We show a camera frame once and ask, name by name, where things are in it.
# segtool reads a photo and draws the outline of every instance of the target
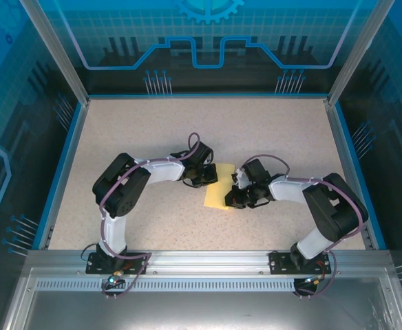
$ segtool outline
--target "black bracket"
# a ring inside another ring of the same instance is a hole
[[[126,253],[123,255],[138,256],[139,253]],[[88,256],[88,262],[86,265],[85,273],[110,275],[123,268],[124,274],[137,275],[138,272],[140,271],[140,268],[143,266],[142,264],[143,262],[145,262],[145,259],[143,258],[134,260],[125,260],[121,266],[118,265],[117,267],[114,267],[114,265],[108,263],[104,258],[101,258],[97,252],[92,252]],[[141,274],[146,274],[146,268],[147,266],[144,268]]]
[[[306,265],[303,265],[301,271],[297,270],[296,265],[291,261],[290,252],[273,251],[268,254],[271,275],[320,275],[322,268],[317,264],[319,261],[325,265],[325,275],[331,274],[331,265],[327,254],[318,254]]]

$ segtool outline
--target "yellow object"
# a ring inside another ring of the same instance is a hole
[[[235,165],[232,164],[216,164],[216,174],[218,182],[207,186],[206,198],[204,206],[208,208],[219,208],[220,210],[228,210],[225,204],[225,197],[231,190],[233,180],[231,175],[235,172]]]

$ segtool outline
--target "enclosure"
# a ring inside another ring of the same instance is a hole
[[[369,218],[325,294],[272,270],[306,205],[223,211],[167,181],[127,221],[145,273],[106,301],[94,182],[193,131],[217,164],[345,179]],[[402,329],[402,0],[0,0],[0,329],[106,327]]]

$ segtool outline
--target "speckled work surface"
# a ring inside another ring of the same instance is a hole
[[[192,131],[215,151],[215,162],[240,166],[257,153],[284,158],[294,177],[342,173],[322,100],[215,98],[92,100],[68,178],[50,249],[81,250],[99,240],[92,185],[119,154],[136,158],[185,150]],[[282,164],[263,159],[272,173]],[[147,186],[126,227],[135,250],[287,250],[314,221],[307,206],[273,202],[254,210],[203,206],[206,188],[181,182]],[[339,249],[364,249],[360,235]]]

